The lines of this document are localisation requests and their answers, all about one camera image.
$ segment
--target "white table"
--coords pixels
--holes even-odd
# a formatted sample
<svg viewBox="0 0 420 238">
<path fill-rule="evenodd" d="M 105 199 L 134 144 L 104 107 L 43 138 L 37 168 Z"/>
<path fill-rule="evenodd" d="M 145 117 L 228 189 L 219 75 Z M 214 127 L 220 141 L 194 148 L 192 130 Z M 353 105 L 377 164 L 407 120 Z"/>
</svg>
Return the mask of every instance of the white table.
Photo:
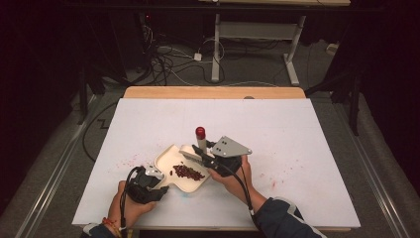
<svg viewBox="0 0 420 238">
<path fill-rule="evenodd" d="M 226 93 L 231 88 L 208 89 Z M 170 88 L 162 90 L 167 95 Z M 232 88 L 232 94 L 238 90 Z M 191 91 L 199 95 L 200 87 Z M 208 140 L 226 135 L 251 148 L 255 187 L 295 202 L 309 224 L 332 230 L 361 226 L 309 99 L 162 97 L 120 100 L 72 224 L 100 221 L 131 168 L 152 162 L 172 144 L 195 144 L 195 128 L 203 126 Z M 134 228 L 255 230 L 247 207 L 211 179 L 192 193 L 171 186 Z"/>
</svg>

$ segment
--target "person's left hand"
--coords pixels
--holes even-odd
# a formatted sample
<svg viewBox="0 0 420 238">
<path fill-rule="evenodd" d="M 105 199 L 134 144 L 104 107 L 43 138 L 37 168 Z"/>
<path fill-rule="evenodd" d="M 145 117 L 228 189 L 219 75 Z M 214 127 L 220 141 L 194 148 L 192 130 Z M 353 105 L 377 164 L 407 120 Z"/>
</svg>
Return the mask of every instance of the person's left hand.
<svg viewBox="0 0 420 238">
<path fill-rule="evenodd" d="M 118 183 L 118 192 L 115 194 L 114 198 L 112 199 L 111 206 L 109 207 L 108 211 L 108 219 L 114 222 L 114 226 L 120 228 L 121 226 L 121 211 L 120 211 L 120 200 L 121 194 L 124 191 L 124 186 L 126 182 L 124 180 Z M 127 229 L 132 227 L 139 217 L 155 208 L 157 203 L 155 201 L 149 202 L 147 204 L 141 204 L 134 202 L 128 195 L 126 196 L 126 205 L 124 210 L 124 216 L 126 218 L 126 226 Z"/>
</svg>

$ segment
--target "table leg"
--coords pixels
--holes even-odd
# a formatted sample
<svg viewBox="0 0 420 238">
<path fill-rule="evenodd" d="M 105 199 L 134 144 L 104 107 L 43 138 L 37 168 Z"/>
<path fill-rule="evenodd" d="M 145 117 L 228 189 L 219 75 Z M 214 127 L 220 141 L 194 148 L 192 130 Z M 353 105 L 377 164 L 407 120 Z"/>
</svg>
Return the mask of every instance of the table leg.
<svg viewBox="0 0 420 238">
<path fill-rule="evenodd" d="M 284 58 L 284 63 L 287 69 L 287 73 L 289 75 L 290 78 L 290 82 L 293 86 L 298 86 L 299 85 L 299 79 L 297 78 L 297 74 L 296 74 L 296 70 L 294 69 L 293 66 L 293 56 L 294 53 L 296 51 L 297 48 L 297 44 L 299 43 L 299 38 L 300 38 L 300 34 L 302 33 L 303 30 L 303 24 L 305 23 L 305 19 L 306 16 L 301 16 L 299 18 L 299 23 L 296 26 L 296 29 L 294 31 L 294 35 L 293 35 L 293 39 L 291 42 L 291 47 L 290 47 L 290 52 L 289 54 L 284 54 L 283 58 Z"/>
<path fill-rule="evenodd" d="M 219 81 L 219 40 L 220 40 L 220 14 L 216 14 L 216 21 L 214 27 L 214 55 L 213 55 L 213 66 L 211 70 L 211 80 L 213 82 Z"/>
</svg>

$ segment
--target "black sleeve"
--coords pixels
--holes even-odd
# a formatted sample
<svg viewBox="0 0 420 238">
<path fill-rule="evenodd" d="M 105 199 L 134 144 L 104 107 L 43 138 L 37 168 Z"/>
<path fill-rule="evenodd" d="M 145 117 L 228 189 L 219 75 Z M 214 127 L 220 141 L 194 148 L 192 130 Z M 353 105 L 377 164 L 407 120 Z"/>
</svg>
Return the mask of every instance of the black sleeve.
<svg viewBox="0 0 420 238">
<path fill-rule="evenodd" d="M 98 226 L 93 227 L 89 230 L 90 236 L 87 234 L 82 234 L 80 238 L 85 237 L 92 237 L 92 238 L 115 238 L 115 236 L 112 234 L 108 228 L 106 228 L 105 225 L 100 224 Z"/>
<path fill-rule="evenodd" d="M 326 237 L 303 221 L 293 203 L 269 198 L 256 214 L 257 223 L 267 238 Z"/>
</svg>

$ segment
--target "red stain on table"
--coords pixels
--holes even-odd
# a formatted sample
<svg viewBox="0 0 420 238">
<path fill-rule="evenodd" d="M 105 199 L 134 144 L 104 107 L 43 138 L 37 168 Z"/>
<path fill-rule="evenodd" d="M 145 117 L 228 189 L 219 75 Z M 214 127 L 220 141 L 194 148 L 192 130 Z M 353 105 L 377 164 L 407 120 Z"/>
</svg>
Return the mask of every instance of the red stain on table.
<svg viewBox="0 0 420 238">
<path fill-rule="evenodd" d="M 275 185 L 276 185 L 276 181 L 274 180 L 274 181 L 271 183 L 271 189 L 275 189 Z"/>
</svg>

